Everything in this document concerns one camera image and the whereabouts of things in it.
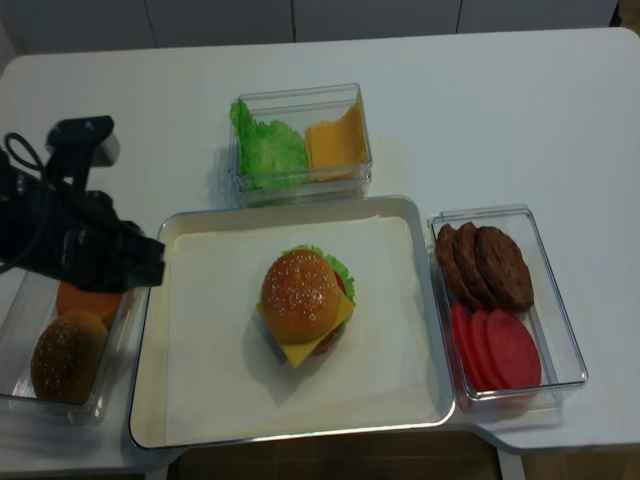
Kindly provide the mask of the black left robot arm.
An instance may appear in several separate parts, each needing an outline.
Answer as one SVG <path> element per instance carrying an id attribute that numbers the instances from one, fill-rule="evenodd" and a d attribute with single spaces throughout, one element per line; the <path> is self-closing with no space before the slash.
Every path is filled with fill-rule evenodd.
<path id="1" fill-rule="evenodd" d="M 98 293 L 163 282 L 165 246 L 118 217 L 112 198 L 38 179 L 1 154 L 1 269 Z"/>

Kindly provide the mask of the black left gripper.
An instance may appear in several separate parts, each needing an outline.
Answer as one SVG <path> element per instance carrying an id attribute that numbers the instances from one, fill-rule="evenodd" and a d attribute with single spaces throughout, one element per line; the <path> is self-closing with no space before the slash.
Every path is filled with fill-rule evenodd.
<path id="1" fill-rule="evenodd" d="M 29 253 L 29 270 L 78 289 L 123 293 L 162 284 L 165 245 L 144 237 L 112 208 L 89 217 L 59 194 L 44 197 L 44 229 Z"/>

